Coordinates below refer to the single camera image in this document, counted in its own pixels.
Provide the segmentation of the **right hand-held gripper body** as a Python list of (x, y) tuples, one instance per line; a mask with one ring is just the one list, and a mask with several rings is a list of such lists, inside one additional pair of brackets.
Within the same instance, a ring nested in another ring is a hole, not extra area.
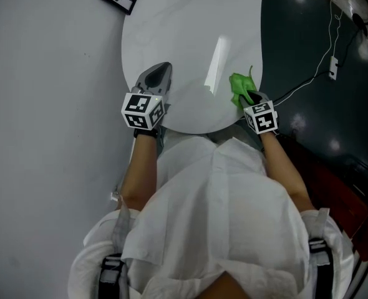
[(248, 126), (257, 134), (275, 132), (278, 130), (278, 113), (275, 111), (273, 102), (252, 105), (247, 102), (244, 96), (240, 96), (240, 103), (243, 106), (243, 113)]

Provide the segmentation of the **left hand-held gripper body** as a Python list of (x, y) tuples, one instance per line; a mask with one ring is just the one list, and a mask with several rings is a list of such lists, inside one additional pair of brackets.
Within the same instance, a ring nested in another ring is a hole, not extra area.
[(170, 106), (166, 102), (170, 85), (169, 79), (155, 91), (149, 91), (142, 82), (138, 82), (126, 93), (121, 113), (127, 126), (141, 130), (154, 129), (163, 120)]

